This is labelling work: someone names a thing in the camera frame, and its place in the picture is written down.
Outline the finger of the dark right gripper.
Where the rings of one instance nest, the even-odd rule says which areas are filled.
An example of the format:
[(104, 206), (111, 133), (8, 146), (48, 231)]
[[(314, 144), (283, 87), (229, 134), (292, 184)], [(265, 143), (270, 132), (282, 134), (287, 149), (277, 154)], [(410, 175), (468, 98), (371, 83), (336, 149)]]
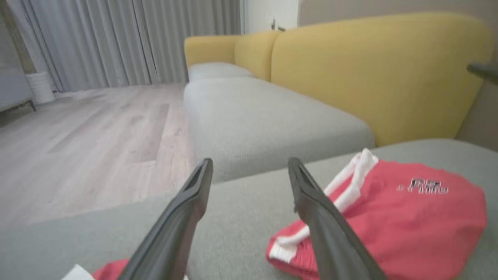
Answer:
[(498, 62), (471, 63), (466, 70), (488, 82), (498, 84)]

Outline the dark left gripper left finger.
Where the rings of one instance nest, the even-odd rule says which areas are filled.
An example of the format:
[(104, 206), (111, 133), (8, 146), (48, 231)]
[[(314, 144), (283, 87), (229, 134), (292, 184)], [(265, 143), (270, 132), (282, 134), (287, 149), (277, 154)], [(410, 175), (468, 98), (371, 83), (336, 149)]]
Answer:
[(197, 223), (204, 216), (213, 161), (204, 158), (160, 215), (117, 280), (184, 280)]

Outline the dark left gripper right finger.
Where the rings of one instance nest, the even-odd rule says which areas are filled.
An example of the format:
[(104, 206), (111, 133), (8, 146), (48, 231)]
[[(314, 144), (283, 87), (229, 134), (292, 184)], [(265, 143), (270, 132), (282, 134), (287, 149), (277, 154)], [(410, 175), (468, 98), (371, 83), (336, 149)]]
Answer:
[(299, 158), (288, 160), (294, 211), (309, 227), (320, 280), (387, 280), (342, 213)]

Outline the red basketball jersey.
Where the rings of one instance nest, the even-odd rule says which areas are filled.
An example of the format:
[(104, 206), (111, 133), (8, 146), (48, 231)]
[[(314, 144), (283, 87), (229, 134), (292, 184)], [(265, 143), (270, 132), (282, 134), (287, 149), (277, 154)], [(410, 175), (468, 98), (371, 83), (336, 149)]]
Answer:
[(75, 264), (60, 280), (189, 280), (184, 271), (180, 272), (175, 272), (174, 266), (167, 262), (131, 266), (128, 259), (119, 259), (93, 273)]

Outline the red shorts white stripes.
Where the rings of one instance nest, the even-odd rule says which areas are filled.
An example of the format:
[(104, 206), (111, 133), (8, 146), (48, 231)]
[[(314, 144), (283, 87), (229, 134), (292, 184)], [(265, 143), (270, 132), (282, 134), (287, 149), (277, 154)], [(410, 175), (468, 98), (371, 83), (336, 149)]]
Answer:
[[(464, 271), (488, 225), (480, 186), (422, 163), (385, 161), (370, 149), (327, 163), (330, 179), (319, 188), (387, 280), (453, 280)], [(302, 280), (320, 280), (300, 217), (270, 238), (266, 260)]]

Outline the large grey sofa seat cushion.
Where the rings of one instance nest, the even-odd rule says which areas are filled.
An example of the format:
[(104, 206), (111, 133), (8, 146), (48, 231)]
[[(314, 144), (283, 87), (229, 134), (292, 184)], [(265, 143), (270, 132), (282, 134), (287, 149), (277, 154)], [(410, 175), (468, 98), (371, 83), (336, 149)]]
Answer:
[[(480, 186), (488, 225), (455, 280), (498, 280), (498, 152), (447, 139), (381, 147), (385, 161), (422, 163)], [(128, 259), (171, 200), (146, 199), (96, 212), (0, 231), (0, 280), (62, 280), (76, 265), (93, 273)], [(210, 188), (189, 254), (190, 280), (298, 280), (265, 259), (270, 237), (298, 218), (288, 170), (244, 177)]]

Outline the wide yellow sofa backrest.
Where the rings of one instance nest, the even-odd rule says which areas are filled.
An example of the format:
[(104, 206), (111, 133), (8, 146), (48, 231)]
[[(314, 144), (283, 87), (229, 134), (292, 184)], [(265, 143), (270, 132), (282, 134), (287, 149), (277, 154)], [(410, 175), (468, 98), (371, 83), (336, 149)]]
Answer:
[(363, 120), (378, 146), (455, 138), (483, 84), (467, 65), (493, 50), (490, 28), (464, 14), (358, 18), (283, 32), (271, 79)]

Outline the medium grey sofa seat cushion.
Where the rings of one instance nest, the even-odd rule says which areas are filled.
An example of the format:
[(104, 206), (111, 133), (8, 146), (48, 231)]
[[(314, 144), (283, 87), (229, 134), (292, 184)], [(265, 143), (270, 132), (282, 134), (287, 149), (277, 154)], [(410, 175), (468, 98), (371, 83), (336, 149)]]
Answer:
[(193, 81), (183, 100), (195, 155), (213, 160), (214, 182), (376, 146), (356, 116), (256, 78)]

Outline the small grey sofa seat cushion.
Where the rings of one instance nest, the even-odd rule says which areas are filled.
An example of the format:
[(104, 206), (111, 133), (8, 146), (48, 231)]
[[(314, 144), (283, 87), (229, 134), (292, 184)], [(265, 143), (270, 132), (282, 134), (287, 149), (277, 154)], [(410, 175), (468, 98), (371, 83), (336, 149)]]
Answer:
[(256, 75), (247, 69), (224, 62), (194, 64), (188, 69), (189, 82), (238, 77), (256, 77)]

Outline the white ribbed plant pot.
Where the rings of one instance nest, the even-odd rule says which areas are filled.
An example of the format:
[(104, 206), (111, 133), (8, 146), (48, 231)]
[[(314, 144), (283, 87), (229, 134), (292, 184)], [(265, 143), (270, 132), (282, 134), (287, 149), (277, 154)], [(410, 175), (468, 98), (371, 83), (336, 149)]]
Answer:
[(27, 82), (33, 92), (36, 105), (52, 103), (56, 100), (51, 87), (51, 78), (47, 72), (26, 74)]

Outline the narrow yellow sofa backrest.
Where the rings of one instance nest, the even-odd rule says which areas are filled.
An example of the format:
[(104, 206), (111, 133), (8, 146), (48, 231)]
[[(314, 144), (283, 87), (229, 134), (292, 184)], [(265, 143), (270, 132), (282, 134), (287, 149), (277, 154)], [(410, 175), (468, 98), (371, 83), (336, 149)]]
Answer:
[(244, 68), (261, 80), (270, 81), (272, 52), (280, 31), (242, 35), (235, 43), (235, 65)]

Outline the grey pleated curtain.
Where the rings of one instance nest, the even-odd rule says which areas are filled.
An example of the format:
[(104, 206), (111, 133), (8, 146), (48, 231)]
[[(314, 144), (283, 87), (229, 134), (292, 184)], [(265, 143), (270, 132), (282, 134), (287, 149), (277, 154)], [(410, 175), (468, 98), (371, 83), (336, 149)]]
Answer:
[(7, 0), (59, 92), (184, 83), (184, 41), (240, 34), (239, 0)]

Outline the pale green tv cabinet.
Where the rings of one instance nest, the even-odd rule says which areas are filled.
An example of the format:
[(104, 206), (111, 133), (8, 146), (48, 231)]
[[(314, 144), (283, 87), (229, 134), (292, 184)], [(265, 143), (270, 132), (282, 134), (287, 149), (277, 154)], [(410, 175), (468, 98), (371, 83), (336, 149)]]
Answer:
[(33, 93), (19, 68), (0, 68), (0, 128), (36, 112)]

